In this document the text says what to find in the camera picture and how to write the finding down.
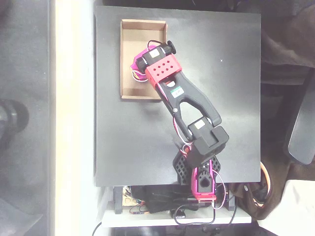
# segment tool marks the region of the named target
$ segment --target black fabric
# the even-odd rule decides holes
[[[176,209],[187,204],[187,198],[193,197],[188,185],[146,185],[132,186],[131,194],[134,198],[146,202],[150,213]],[[198,206],[186,207],[190,210],[198,210]]]

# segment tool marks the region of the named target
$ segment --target white cable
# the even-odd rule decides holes
[[[164,97],[166,98],[166,100],[168,101],[167,96],[166,96],[164,90],[162,89],[161,85],[160,85],[159,83],[157,83],[157,86],[158,86],[159,90],[161,91],[161,93],[163,94],[163,96],[164,96]],[[182,142],[183,142],[185,145],[189,145],[189,146],[190,146],[192,143],[191,143],[191,142],[188,143],[188,142],[186,142],[186,141],[182,138],[182,136],[181,136],[181,134],[180,134],[180,132],[179,132],[179,130],[178,130],[178,126],[177,126],[175,117],[173,117],[173,124],[174,124],[174,128],[175,128],[175,131],[176,131],[178,137],[182,140]]]
[[[137,71],[137,70],[132,70],[132,71],[131,71],[131,75],[132,75],[132,77],[133,77],[133,79],[134,79],[135,81],[137,81],[137,82],[146,82],[146,81],[148,81],[148,79],[145,79],[145,80],[139,80],[139,79],[137,79],[137,78],[134,76],[134,73],[137,73],[137,74],[139,74],[139,75],[146,75],[146,74],[142,74],[140,71]]]
[[[178,126],[177,126],[175,117],[173,117],[173,124],[174,124],[174,127],[175,127],[175,131],[176,131],[178,137],[182,140],[182,142],[183,142],[184,144],[186,144],[186,145],[191,145],[192,143],[191,143],[191,142],[190,142],[190,143],[186,142],[186,141],[182,138],[181,134],[179,133],[179,130],[178,130]]]
[[[188,145],[188,144],[184,144],[183,147],[182,147],[182,153],[187,155],[187,152],[185,152],[185,147],[186,147],[186,146],[188,147],[188,149],[189,149],[190,151],[191,151],[191,146]]]
[[[161,85],[159,85],[159,83],[157,83],[157,86],[158,86],[159,90],[161,91],[161,93],[163,94],[163,96],[164,96],[164,97],[166,98],[166,100],[168,101],[167,96],[166,96],[164,90],[162,89]]]
[[[226,188],[225,188],[225,184],[224,184],[223,179],[222,179],[222,177],[220,176],[220,174],[219,174],[218,172],[216,172],[215,170],[212,170],[212,171],[213,171],[214,173],[216,173],[216,174],[220,177],[221,182],[222,182],[222,184],[223,184],[223,188],[224,188],[224,198],[223,198],[223,201],[222,201],[221,206],[220,206],[219,208],[215,208],[215,207],[213,206],[213,209],[214,209],[214,210],[219,210],[219,209],[222,208],[222,206],[224,205],[224,202],[225,202],[225,198],[226,198]]]

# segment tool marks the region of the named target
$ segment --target white shelf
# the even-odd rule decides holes
[[[102,227],[137,227],[137,226],[166,226],[176,225],[168,211],[158,212],[154,214],[134,215],[129,213],[129,206],[123,207],[122,214],[115,214],[114,203],[109,202],[107,210],[102,219]],[[213,219],[213,209],[211,207],[201,208],[198,211],[185,210],[186,218],[179,219],[180,223],[191,222],[211,222]],[[221,208],[216,211],[216,219],[214,224],[228,224],[233,215],[232,211]],[[233,220],[233,224],[250,223],[252,218],[238,208]]]

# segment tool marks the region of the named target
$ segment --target black cable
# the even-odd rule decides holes
[[[151,42],[153,42],[153,43],[159,43],[159,44],[162,44],[160,41],[153,40],[153,39],[149,40],[148,44],[150,44]]]
[[[232,218],[231,218],[230,222],[227,225],[228,227],[232,224],[232,221],[234,220],[234,217],[235,217],[235,214],[236,214],[236,209],[237,209],[237,198],[235,198],[235,209],[234,209]]]
[[[209,223],[204,223],[204,222],[192,222],[192,223],[179,223],[176,216],[177,216],[177,212],[179,211],[180,208],[182,207],[186,207],[186,206],[189,206],[189,204],[184,204],[184,205],[181,205],[179,208],[176,209],[176,211],[174,212],[174,220],[175,222],[178,224],[178,225],[211,225],[215,219],[216,219],[216,210],[213,209],[213,220]]]
[[[160,41],[151,39],[151,40],[149,40],[148,43],[147,43],[147,50],[149,50],[149,44],[150,44],[151,42],[162,44]]]
[[[93,230],[92,236],[94,236],[95,231],[99,228],[99,226],[102,224],[102,222],[99,222],[99,224],[95,227],[95,229]]]

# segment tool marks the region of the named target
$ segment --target wire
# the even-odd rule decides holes
[[[236,214],[236,209],[237,209],[237,198],[235,198],[235,209],[234,209],[232,218],[231,218],[231,220],[230,220],[230,222],[228,223],[227,226],[230,226],[232,224],[232,221],[234,220],[234,217],[235,217],[235,214]]]
[[[149,40],[148,43],[147,43],[147,50],[149,50],[149,44],[150,44],[151,42],[162,44],[160,41],[157,41],[157,40]]]
[[[218,172],[216,172],[215,170],[212,170],[212,171],[213,171],[214,173],[216,173],[216,174],[220,177],[221,182],[222,182],[222,184],[223,184],[223,188],[224,188],[224,198],[223,198],[223,201],[222,201],[221,206],[220,206],[219,208],[213,207],[213,209],[219,210],[219,209],[222,208],[222,206],[224,205],[224,202],[225,202],[225,198],[226,198],[226,187],[225,187],[225,184],[224,184],[224,182],[223,182],[223,179],[222,179],[221,175],[220,175]]]
[[[181,206],[178,207],[178,208],[176,209],[176,211],[174,212],[174,220],[175,220],[175,222],[176,222],[178,225],[211,225],[211,224],[213,224],[213,222],[214,222],[215,219],[216,219],[216,210],[213,208],[213,219],[212,219],[212,221],[209,222],[209,223],[205,223],[205,222],[179,223],[178,220],[177,220],[177,218],[176,218],[177,212],[178,212],[178,210],[179,210],[180,208],[186,207],[186,206],[189,206],[189,204],[181,205]]]
[[[132,206],[130,209],[129,209],[129,213],[130,214],[134,214],[134,215],[141,215],[141,214],[147,214],[147,213],[150,213],[149,211],[142,211],[140,210],[141,207],[143,206],[144,202],[140,203],[140,204],[137,204],[137,205],[134,205]],[[138,211],[131,211],[134,207],[138,207],[140,206],[139,210]]]
[[[132,77],[133,77],[133,79],[134,79],[135,81],[137,81],[137,82],[146,82],[146,81],[148,81],[148,79],[140,80],[138,76],[137,76],[137,78],[136,78],[135,73],[137,73],[137,74],[139,74],[139,75],[146,75],[146,74],[142,74],[142,73],[141,73],[140,71],[138,71],[138,70],[132,70],[132,71],[131,71],[131,75],[132,75]]]
[[[182,142],[183,142],[184,144],[190,146],[190,145],[192,144],[192,142],[189,142],[189,143],[188,143],[188,142],[186,142],[186,141],[182,138],[182,136],[181,136],[181,134],[180,134],[180,132],[179,132],[179,130],[178,130],[178,126],[177,126],[175,117],[173,117],[173,125],[174,125],[175,131],[176,131],[178,137],[182,140]]]
[[[161,93],[163,94],[163,96],[164,96],[164,97],[166,98],[166,100],[168,101],[168,98],[167,98],[167,96],[166,96],[164,90],[162,89],[161,85],[160,85],[159,83],[157,83],[157,86],[158,86],[159,90],[161,91]]]
[[[92,236],[94,236],[96,230],[99,228],[99,226],[101,226],[102,222],[99,222],[99,224],[95,227],[95,229],[93,230]]]
[[[159,83],[157,83],[157,86],[158,86],[159,90],[161,91],[161,93],[163,94],[163,96],[164,96],[164,97],[166,98],[166,100],[168,101],[167,96],[166,96],[164,90],[162,89],[161,85],[160,85]],[[182,136],[181,136],[181,134],[180,134],[180,132],[179,132],[179,130],[178,130],[178,126],[177,126],[175,117],[173,117],[173,125],[174,125],[175,131],[176,131],[178,137],[182,140],[182,142],[183,142],[185,145],[189,145],[189,146],[190,146],[190,145],[192,144],[192,142],[190,142],[190,143],[189,143],[189,142],[186,142],[186,141],[182,138]]]

